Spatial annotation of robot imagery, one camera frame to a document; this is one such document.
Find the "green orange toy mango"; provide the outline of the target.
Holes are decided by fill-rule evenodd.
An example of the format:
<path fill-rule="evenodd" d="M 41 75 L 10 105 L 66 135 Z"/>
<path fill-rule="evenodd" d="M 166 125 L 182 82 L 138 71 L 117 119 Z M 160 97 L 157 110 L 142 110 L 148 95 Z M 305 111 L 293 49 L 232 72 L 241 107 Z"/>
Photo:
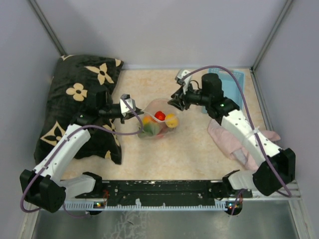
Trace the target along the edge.
<path fill-rule="evenodd" d="M 149 124 L 149 123 L 154 123 L 156 121 L 151 116 L 146 115 L 146 116 L 143 117 L 142 122 L 143 122 L 143 125 L 146 125 L 146 124 Z"/>

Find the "clear dotted zip bag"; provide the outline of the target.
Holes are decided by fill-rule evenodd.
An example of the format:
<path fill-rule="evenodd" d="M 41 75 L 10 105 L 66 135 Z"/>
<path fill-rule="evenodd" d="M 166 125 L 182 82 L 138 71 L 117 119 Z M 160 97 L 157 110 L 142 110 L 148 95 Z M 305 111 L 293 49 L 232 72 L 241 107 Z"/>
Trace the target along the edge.
<path fill-rule="evenodd" d="M 180 127 L 181 125 L 181 119 L 179 117 L 179 113 L 177 108 L 170 106 L 168 104 L 169 99 L 165 99 L 165 98 L 159 98 L 159 99 L 155 99 L 152 100 L 147 106 L 146 108 L 143 110 L 144 114 L 140 115 L 141 119 L 143 120 L 143 117 L 146 115 L 151 116 L 156 122 L 154 122 L 155 124 L 158 124 L 160 126 L 160 131 L 163 128 L 168 128 L 168 133 L 166 135 L 172 134 L 175 131 L 177 131 L 177 129 Z M 165 115 L 168 114 L 175 114 L 178 117 L 179 120 L 179 125 L 176 128 L 169 128 L 166 126 L 165 124 L 165 120 L 164 121 L 160 121 L 158 119 L 155 118 L 155 113 L 158 111 L 162 111 Z M 138 123 L 138 128 L 140 129 L 141 127 L 143 127 L 143 123 L 140 124 Z M 155 136 L 146 136 L 145 134 L 142 133 L 142 131 L 138 134 L 138 137 L 141 139 L 156 139 L 156 135 Z"/>

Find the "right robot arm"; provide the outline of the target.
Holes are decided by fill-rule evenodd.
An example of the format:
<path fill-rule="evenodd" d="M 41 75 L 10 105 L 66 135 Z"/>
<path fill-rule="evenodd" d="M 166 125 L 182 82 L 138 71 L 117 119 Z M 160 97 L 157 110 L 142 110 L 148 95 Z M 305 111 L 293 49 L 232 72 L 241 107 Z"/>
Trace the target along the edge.
<path fill-rule="evenodd" d="M 234 197 L 241 189 L 258 190 L 269 196 L 295 179 L 296 155 L 268 140 L 249 121 L 248 113 L 224 96 L 222 81 L 215 73 L 201 77 L 202 87 L 195 90 L 187 70 L 176 76 L 180 88 L 171 96 L 169 105 L 183 111 L 190 105 L 204 106 L 208 115 L 232 133 L 246 148 L 257 164 L 256 170 L 233 171 L 223 178 L 223 193 Z"/>

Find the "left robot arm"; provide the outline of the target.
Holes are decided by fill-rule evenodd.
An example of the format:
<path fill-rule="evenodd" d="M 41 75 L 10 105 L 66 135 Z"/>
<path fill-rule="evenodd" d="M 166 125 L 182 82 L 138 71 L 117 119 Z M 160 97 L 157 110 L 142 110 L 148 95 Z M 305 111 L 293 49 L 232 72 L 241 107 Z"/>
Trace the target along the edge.
<path fill-rule="evenodd" d="M 123 94 L 120 102 L 115 104 L 105 90 L 91 93 L 85 105 L 72 117 L 66 132 L 49 154 L 33 170 L 24 170 L 21 173 L 21 210 L 34 213 L 45 209 L 55 213 L 60 208 L 65 208 L 66 200 L 82 194 L 89 194 L 94 198 L 101 196 L 104 186 L 99 175 L 84 172 L 70 180 L 62 180 L 61 177 L 77 152 L 91 138 L 91 128 L 112 135 L 121 135 L 120 132 L 95 125 L 94 122 L 98 118 L 120 119 L 124 122 L 132 117 L 140 120 L 139 116 L 145 113 L 146 110 L 137 108 L 135 100 L 128 94 Z"/>

